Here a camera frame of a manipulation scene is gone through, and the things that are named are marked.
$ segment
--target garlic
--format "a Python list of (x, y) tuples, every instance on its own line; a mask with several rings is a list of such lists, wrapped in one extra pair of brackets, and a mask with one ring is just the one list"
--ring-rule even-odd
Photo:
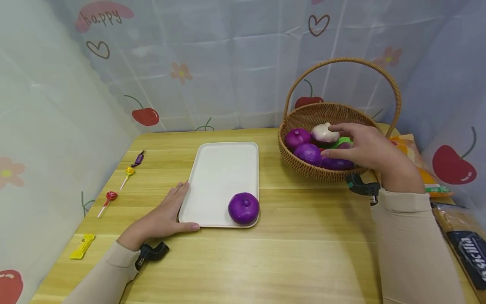
[(339, 140), (339, 132), (329, 131), (330, 123), (316, 125), (312, 128), (312, 138), (323, 144), (335, 143)]

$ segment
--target hand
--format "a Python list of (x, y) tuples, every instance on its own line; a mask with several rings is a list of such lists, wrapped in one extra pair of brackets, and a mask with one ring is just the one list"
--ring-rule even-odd
[(425, 193), (420, 173), (412, 161), (372, 126), (338, 124), (329, 131), (339, 131), (353, 141), (350, 149), (327, 149), (321, 156), (345, 159), (382, 175), (383, 187), (392, 192)]
[(189, 190), (189, 182), (171, 188), (155, 209), (130, 225), (118, 238), (118, 243), (137, 251), (149, 238), (166, 237), (179, 232), (198, 231), (196, 223), (178, 223), (177, 213)]

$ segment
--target table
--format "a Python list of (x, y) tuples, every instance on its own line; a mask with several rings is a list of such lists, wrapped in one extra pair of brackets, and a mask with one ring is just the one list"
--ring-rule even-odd
[[(31, 303), (61, 303), (129, 224), (159, 204), (172, 186), (189, 178), (200, 145), (246, 141), (256, 142), (260, 150), (257, 225), (202, 228), (165, 239), (169, 254), (143, 267), (127, 286), (121, 303), (381, 303), (369, 198), (352, 193), (344, 182), (322, 183), (294, 172), (281, 160), (277, 130), (138, 137)], [(125, 169), (143, 149), (142, 165), (119, 191)], [(364, 182), (375, 181), (373, 172), (362, 177)], [(119, 196), (101, 219), (96, 218), (110, 190)], [(96, 239), (82, 260), (70, 260), (84, 233), (94, 233)], [(478, 303), (454, 261), (467, 303)]]

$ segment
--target black clamp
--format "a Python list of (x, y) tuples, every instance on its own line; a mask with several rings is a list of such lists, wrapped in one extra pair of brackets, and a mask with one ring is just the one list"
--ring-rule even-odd
[(359, 174), (351, 174), (345, 177), (349, 189), (359, 195), (371, 197), (370, 205), (378, 204), (378, 191), (380, 190), (380, 183), (371, 182), (369, 184), (363, 183)]
[(165, 245), (164, 242), (160, 242), (155, 248), (150, 247), (148, 244), (143, 244), (142, 247), (140, 247), (139, 258), (135, 262), (135, 268), (140, 271), (145, 261), (161, 260), (169, 250), (169, 246)]

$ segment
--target white tray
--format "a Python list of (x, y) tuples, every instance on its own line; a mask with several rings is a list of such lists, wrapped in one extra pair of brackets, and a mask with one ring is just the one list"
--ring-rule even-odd
[(235, 223), (228, 203), (240, 192), (258, 199), (258, 145), (252, 142), (205, 143), (192, 166), (191, 187), (179, 211), (179, 222), (201, 227), (250, 228)]

